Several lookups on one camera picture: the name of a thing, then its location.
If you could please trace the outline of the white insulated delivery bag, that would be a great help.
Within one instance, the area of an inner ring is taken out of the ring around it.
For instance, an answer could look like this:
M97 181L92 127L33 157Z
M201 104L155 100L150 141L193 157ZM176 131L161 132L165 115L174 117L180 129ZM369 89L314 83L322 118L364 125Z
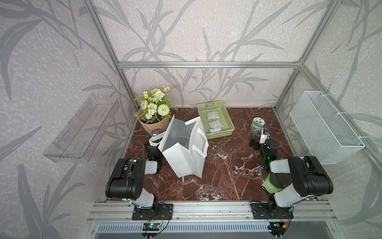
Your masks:
M209 142L200 117L182 121L172 117L166 131L149 139L158 148L177 177L202 178Z

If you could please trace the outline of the white ice pack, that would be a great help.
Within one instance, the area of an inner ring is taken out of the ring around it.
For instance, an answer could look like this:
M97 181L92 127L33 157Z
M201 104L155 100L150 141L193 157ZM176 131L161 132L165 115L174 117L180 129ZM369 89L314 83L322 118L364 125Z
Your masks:
M207 113L208 120L216 120L219 118L220 118L219 111L211 111Z
M210 128L216 128L216 127L223 128L224 127L223 123L219 119L216 119L214 121L209 122L209 126L210 126Z
M222 131L221 127L216 127L216 128L210 128L209 129L210 133L221 132L221 131Z

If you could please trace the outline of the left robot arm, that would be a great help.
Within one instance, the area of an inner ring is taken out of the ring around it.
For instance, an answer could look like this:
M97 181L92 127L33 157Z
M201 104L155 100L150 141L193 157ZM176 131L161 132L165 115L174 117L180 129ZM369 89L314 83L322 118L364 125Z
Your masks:
M125 199L139 209L154 210L158 205L156 196L144 189L146 175L160 172L163 155L157 146L145 144L147 159L124 159L117 161L106 184L105 195L109 199Z

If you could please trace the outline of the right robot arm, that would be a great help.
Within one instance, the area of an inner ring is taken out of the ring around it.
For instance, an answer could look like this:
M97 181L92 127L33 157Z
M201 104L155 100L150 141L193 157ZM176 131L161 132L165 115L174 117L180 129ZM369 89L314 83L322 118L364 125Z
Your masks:
M259 151L268 173L262 184L267 202L250 202L254 219L293 219L296 204L333 192L333 182L315 156L277 159L277 142L268 136L253 135L249 146Z

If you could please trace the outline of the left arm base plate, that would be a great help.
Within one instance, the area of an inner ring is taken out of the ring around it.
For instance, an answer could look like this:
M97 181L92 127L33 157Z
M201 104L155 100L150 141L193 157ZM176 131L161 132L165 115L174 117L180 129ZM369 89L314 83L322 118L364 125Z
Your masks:
M135 206L132 214L134 221L151 220L171 220L173 217L173 204L160 202L150 208L140 208Z

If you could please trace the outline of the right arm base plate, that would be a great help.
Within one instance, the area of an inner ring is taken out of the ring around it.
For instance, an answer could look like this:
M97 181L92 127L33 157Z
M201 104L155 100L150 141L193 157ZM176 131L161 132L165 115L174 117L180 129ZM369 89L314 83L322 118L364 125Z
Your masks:
M291 220L294 218L292 207L281 208L277 205L251 201L250 208L254 219L264 220Z

